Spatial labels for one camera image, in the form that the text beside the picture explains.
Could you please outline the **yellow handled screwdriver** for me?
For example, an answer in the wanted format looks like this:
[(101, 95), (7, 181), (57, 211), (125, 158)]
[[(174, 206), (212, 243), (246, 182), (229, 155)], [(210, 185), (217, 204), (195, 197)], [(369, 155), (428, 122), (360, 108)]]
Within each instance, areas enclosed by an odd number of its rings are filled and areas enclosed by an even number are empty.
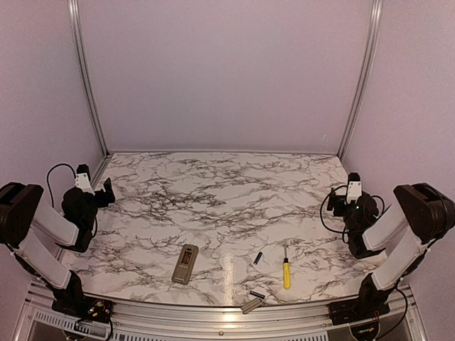
[(289, 258), (287, 256), (287, 245), (284, 246), (283, 287), (285, 290), (289, 290), (291, 288), (291, 271)]

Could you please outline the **white remote control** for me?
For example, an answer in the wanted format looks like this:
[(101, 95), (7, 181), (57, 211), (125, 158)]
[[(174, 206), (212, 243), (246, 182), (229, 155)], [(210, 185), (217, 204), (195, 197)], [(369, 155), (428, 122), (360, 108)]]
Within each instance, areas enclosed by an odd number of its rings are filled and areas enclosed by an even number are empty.
[(196, 262), (199, 248), (196, 245), (184, 244), (173, 271), (171, 280), (174, 283), (188, 284)]

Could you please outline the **grey battery compartment cover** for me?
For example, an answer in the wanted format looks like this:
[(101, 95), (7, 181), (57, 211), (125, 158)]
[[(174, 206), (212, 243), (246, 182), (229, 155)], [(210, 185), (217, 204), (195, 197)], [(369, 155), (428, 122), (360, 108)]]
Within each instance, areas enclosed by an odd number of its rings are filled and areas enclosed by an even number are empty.
[(248, 314), (251, 311), (253, 311), (254, 309), (260, 307), (262, 304), (263, 304), (263, 300), (261, 298), (255, 298), (255, 299), (247, 302), (246, 304), (242, 305), (240, 307), (240, 309), (243, 314)]

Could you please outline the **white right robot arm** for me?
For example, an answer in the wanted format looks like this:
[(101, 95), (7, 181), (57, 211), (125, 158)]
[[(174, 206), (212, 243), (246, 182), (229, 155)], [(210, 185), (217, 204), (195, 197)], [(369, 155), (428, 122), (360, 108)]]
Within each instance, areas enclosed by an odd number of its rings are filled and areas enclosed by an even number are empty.
[(386, 260), (362, 281), (360, 297), (353, 301), (353, 313), (367, 318), (380, 306), (378, 294), (393, 291), (454, 227), (454, 201), (427, 183), (396, 186), (395, 201), (382, 208), (378, 205), (384, 205), (384, 200), (362, 191), (359, 181), (342, 189), (345, 194), (340, 195), (332, 188), (320, 208), (342, 217), (344, 227), (339, 234), (347, 239), (355, 258), (377, 256), (399, 238)]

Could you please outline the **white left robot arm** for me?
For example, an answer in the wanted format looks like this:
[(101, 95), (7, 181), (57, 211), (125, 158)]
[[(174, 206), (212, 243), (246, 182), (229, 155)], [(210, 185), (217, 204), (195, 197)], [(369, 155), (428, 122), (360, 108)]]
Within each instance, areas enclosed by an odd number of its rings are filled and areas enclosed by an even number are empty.
[(44, 238), (61, 249), (85, 253), (97, 234), (97, 213), (115, 202), (112, 181), (93, 190), (81, 175), (63, 196), (59, 213), (43, 198), (43, 187), (8, 183), (1, 188), (1, 243), (18, 262), (55, 293), (75, 316), (90, 309), (79, 276), (56, 258)]

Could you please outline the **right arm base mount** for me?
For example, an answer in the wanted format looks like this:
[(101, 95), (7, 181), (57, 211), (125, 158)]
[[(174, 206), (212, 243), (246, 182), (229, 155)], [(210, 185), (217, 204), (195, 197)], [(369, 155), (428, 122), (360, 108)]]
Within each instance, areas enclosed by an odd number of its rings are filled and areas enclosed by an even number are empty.
[(395, 286), (379, 290), (373, 282), (373, 275), (368, 274), (360, 285), (357, 298), (336, 301), (328, 305), (329, 318), (333, 325), (342, 325), (387, 314), (390, 312), (387, 300), (394, 289)]

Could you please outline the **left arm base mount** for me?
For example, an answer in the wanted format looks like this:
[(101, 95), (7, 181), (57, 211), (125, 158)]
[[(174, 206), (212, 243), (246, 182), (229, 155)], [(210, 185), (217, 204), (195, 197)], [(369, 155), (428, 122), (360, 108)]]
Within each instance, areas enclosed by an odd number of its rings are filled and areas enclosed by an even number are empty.
[(54, 311), (71, 315), (79, 321), (90, 320), (99, 323), (111, 321), (113, 302), (111, 300), (87, 296), (82, 291), (82, 281), (70, 271), (70, 279), (63, 289), (52, 288)]

